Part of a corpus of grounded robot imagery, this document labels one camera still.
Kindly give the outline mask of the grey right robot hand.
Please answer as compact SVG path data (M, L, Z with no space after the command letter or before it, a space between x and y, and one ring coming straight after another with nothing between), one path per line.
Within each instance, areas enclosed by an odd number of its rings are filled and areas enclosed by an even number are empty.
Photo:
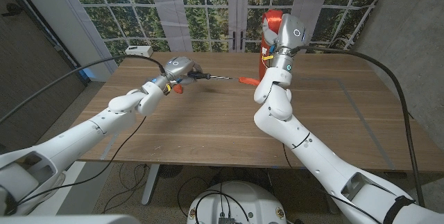
M262 20L264 43L268 46L262 58L268 67L290 72L294 56L300 46L306 43L305 25L294 15L280 11L267 12Z

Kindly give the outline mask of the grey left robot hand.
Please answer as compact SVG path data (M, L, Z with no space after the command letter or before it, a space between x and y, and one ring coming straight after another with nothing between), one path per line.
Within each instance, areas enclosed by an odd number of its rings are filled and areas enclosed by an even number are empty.
M192 84L199 79L210 79L210 74L203 72L200 65L185 56L170 59L164 66L160 75L148 81L157 85L165 93L173 90L181 94L185 85Z

